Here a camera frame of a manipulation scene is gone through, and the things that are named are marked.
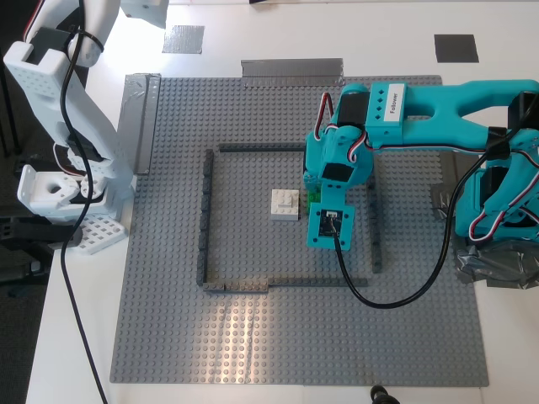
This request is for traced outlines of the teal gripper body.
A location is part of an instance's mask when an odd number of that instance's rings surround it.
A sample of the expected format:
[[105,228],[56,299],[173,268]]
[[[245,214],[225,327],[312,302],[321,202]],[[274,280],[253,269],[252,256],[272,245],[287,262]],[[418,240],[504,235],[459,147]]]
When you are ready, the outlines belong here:
[[306,138],[304,172],[317,175],[338,189],[365,183],[374,166],[373,154],[366,148],[366,133],[354,126],[330,125],[316,140],[313,132]]

